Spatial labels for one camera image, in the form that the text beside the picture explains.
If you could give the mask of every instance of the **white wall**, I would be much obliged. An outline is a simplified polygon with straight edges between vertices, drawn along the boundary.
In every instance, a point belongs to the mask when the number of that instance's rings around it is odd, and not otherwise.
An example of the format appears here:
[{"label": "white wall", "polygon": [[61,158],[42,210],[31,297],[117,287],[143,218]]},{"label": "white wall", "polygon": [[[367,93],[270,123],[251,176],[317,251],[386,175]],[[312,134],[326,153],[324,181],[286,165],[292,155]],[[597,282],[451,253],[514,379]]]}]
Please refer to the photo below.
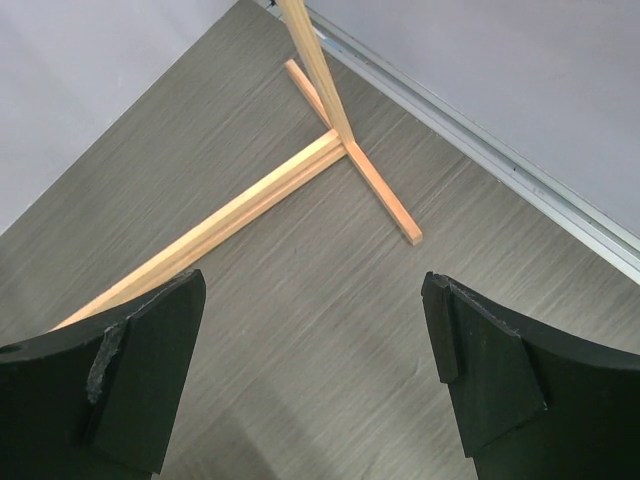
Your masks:
[{"label": "white wall", "polygon": [[0,234],[236,0],[0,0]]},{"label": "white wall", "polygon": [[640,2],[307,5],[640,236]]}]

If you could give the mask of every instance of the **wooden frame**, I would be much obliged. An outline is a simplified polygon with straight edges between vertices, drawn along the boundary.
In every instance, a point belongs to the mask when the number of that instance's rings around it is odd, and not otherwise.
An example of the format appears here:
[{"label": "wooden frame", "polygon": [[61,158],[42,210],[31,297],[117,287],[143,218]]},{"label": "wooden frame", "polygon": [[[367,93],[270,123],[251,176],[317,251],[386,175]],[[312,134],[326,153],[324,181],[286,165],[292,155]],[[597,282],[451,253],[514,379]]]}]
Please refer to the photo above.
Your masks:
[{"label": "wooden frame", "polygon": [[127,302],[166,282],[347,155],[409,242],[416,245],[422,240],[418,225],[356,143],[302,0],[279,0],[278,6],[312,81],[293,60],[286,62],[285,68],[329,131],[55,329]]}]

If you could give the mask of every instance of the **metal baseboard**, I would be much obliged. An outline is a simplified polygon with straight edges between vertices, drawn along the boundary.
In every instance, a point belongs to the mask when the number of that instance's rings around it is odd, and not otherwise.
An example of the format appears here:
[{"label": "metal baseboard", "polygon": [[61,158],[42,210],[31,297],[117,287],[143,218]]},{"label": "metal baseboard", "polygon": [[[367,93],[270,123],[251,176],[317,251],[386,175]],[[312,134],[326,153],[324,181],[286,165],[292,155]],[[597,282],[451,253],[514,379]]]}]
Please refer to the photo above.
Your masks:
[{"label": "metal baseboard", "polygon": [[[277,7],[267,8],[281,19]],[[323,49],[640,284],[640,238],[309,10]]]}]

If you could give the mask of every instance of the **gray floor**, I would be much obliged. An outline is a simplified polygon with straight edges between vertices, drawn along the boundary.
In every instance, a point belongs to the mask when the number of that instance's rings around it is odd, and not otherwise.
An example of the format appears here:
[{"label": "gray floor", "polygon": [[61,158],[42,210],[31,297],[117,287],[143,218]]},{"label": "gray floor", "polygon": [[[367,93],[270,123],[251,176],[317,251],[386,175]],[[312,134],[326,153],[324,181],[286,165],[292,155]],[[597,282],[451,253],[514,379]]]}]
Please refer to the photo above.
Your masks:
[{"label": "gray floor", "polygon": [[[284,26],[240,1],[0,238],[0,343],[43,333],[323,133]],[[475,478],[427,270],[640,353],[638,287],[335,62],[411,247],[347,160],[198,262],[208,300],[162,479]]]}]

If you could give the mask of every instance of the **black plastic part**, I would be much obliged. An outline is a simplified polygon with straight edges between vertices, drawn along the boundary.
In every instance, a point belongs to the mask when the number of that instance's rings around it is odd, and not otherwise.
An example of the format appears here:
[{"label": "black plastic part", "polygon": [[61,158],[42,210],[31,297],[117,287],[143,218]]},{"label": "black plastic part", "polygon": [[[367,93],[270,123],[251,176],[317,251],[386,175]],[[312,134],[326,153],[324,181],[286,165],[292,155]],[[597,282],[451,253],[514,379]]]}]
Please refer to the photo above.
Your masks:
[{"label": "black plastic part", "polygon": [[0,349],[0,478],[160,472],[205,302],[199,271]]},{"label": "black plastic part", "polygon": [[[640,356],[569,335],[445,276],[428,273],[422,295],[480,480],[640,478]],[[454,351],[441,344],[449,331]],[[443,375],[453,358],[462,373]]]}]

